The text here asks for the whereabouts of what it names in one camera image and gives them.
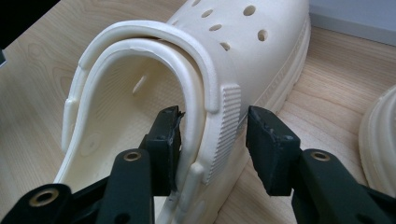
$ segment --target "white clog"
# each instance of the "white clog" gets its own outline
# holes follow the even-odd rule
[[[396,85],[364,114],[359,148],[370,188],[396,197]]]
[[[178,191],[156,198],[156,223],[214,222],[248,161],[248,106],[281,108],[309,36],[307,0],[191,0],[168,23],[109,26],[79,60],[55,182],[76,191],[109,175],[157,113],[179,105]]]

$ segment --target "wood grain surface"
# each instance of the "wood grain surface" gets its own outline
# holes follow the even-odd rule
[[[117,21],[166,21],[181,0],[62,0],[5,49],[0,67],[0,218],[27,191],[53,181],[64,100],[78,59]],[[304,71],[279,116],[302,149],[337,156],[366,184],[358,130],[368,106],[396,84],[396,48],[312,28]],[[295,223],[290,198],[268,197],[248,163],[216,223]]]

